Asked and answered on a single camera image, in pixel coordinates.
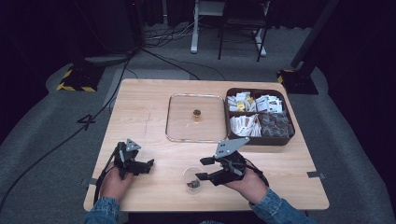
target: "person's left hand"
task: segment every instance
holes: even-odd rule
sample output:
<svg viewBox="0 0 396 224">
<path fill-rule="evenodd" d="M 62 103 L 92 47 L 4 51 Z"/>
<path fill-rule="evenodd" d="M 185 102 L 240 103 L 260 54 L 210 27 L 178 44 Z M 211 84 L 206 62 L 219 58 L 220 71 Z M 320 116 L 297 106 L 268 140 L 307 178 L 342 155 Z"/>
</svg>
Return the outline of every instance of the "person's left hand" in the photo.
<svg viewBox="0 0 396 224">
<path fill-rule="evenodd" d="M 113 162 L 111 162 L 108 167 L 108 170 L 110 171 L 106 174 L 105 179 L 103 180 L 102 187 L 100 189 L 100 196 L 114 198 L 119 202 L 124 196 L 126 190 L 131 186 L 134 174 L 127 173 L 124 179 L 121 179 L 119 168 L 114 167 Z"/>
</svg>

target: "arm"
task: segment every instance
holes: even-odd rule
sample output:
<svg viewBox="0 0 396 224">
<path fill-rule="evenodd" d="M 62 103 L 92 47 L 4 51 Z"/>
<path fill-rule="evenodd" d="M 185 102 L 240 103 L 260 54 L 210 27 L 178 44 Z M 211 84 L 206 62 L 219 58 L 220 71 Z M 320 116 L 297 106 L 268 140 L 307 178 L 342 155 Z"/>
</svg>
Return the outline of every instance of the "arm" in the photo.
<svg viewBox="0 0 396 224">
<path fill-rule="evenodd" d="M 100 189 L 101 198 L 85 216 L 85 223 L 117 223 L 120 211 L 119 201 L 132 184 L 133 178 L 134 174 L 127 173 L 122 180 L 119 169 L 117 167 L 110 168 Z"/>
<path fill-rule="evenodd" d="M 227 183 L 225 186 L 238 191 L 247 199 L 253 212 L 267 224 L 317 223 L 268 189 L 250 169 L 246 169 L 242 180 Z"/>
</svg>

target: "chair leg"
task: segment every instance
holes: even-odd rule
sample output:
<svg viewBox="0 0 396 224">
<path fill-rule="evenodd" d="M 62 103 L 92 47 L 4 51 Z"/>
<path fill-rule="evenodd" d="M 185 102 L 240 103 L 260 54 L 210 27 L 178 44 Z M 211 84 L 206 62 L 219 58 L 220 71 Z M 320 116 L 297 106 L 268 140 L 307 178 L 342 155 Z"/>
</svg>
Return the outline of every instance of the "chair leg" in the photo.
<svg viewBox="0 0 396 224">
<path fill-rule="evenodd" d="M 264 47 L 264 40 L 265 40 L 265 37 L 267 36 L 267 31 L 268 31 L 268 28 L 265 27 L 264 34 L 262 35 L 262 42 L 260 44 L 259 56 L 257 57 L 257 62 L 260 61 L 260 57 L 262 56 L 262 48 Z"/>
<path fill-rule="evenodd" d="M 222 49 L 223 36 L 224 36 L 224 26 L 222 26 L 220 28 L 220 45 L 219 45 L 219 57 L 218 57 L 218 60 L 220 60 L 220 58 L 221 58 L 221 49 Z"/>
</svg>

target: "hand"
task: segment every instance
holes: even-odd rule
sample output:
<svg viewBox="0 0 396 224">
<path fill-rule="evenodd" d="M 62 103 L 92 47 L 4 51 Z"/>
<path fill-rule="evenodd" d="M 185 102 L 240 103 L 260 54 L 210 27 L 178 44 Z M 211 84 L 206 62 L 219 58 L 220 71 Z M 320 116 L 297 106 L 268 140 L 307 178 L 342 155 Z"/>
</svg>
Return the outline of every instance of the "hand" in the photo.
<svg viewBox="0 0 396 224">
<path fill-rule="evenodd" d="M 127 173 L 125 178 L 122 180 L 119 174 L 119 168 L 114 167 L 114 163 L 111 162 L 108 165 L 109 172 L 106 174 L 103 180 L 102 187 L 100 189 L 101 197 L 114 198 L 119 202 L 124 196 L 126 190 L 132 184 L 134 174 Z"/>
<path fill-rule="evenodd" d="M 224 184 L 224 186 L 238 191 L 249 202 L 258 203 L 265 197 L 268 188 L 254 171 L 249 168 L 245 170 L 245 176 L 242 180 L 235 180 Z"/>
</svg>

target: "black organizer box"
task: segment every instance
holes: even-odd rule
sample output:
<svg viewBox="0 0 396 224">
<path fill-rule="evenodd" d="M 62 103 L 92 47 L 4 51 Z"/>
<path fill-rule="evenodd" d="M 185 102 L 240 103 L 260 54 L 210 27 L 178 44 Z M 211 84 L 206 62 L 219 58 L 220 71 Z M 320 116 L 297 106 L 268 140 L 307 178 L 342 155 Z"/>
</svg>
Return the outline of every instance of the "black organizer box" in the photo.
<svg viewBox="0 0 396 224">
<path fill-rule="evenodd" d="M 291 128 L 293 129 L 293 133 L 295 133 L 294 125 L 292 123 L 290 113 L 288 110 L 288 107 L 285 104 L 285 98 L 283 97 L 282 93 L 279 91 L 274 91 L 274 90 L 258 90 L 258 89 L 239 89 L 239 88 L 232 88 L 227 90 L 227 96 L 235 96 L 239 92 L 243 91 L 249 91 L 250 96 L 253 97 L 254 100 L 256 98 L 259 98 L 262 95 L 273 95 L 279 98 L 279 100 L 282 101 L 282 108 L 285 111 L 286 110 L 286 115 L 289 119 Z M 235 133 L 231 131 L 231 125 L 230 125 L 230 118 L 232 117 L 239 117 L 239 116 L 252 116 L 254 114 L 260 114 L 259 112 L 233 112 L 230 111 L 229 105 L 228 105 L 228 99 L 225 99 L 225 118 L 226 118 L 226 125 L 227 125 L 227 136 L 229 139 L 236 139 L 236 138 L 243 138 L 245 136 L 238 136 Z M 247 142 L 247 145 L 254 145 L 254 146 L 285 146 L 289 140 L 292 138 L 292 136 L 289 137 L 267 137 L 267 136 L 262 136 L 262 137 L 250 137 L 250 141 Z"/>
</svg>

